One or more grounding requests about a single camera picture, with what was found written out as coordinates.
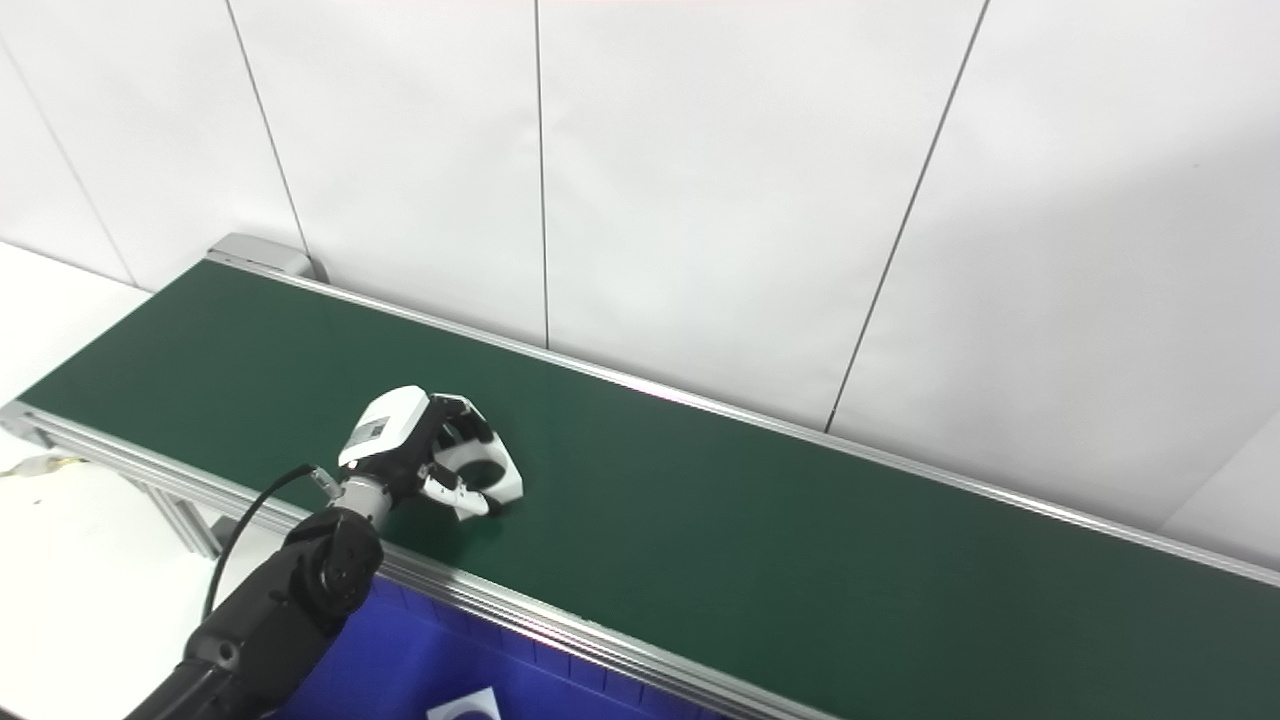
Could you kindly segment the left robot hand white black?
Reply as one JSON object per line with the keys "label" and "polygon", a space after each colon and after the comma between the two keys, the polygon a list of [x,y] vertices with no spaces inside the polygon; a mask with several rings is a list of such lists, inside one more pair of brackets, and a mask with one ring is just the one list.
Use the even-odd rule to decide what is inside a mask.
{"label": "left robot hand white black", "polygon": [[394,388],[371,401],[342,448],[333,505],[375,528],[415,498],[453,509],[461,520],[497,516],[502,501],[470,487],[460,470],[475,461],[506,465],[497,433],[467,398]]}

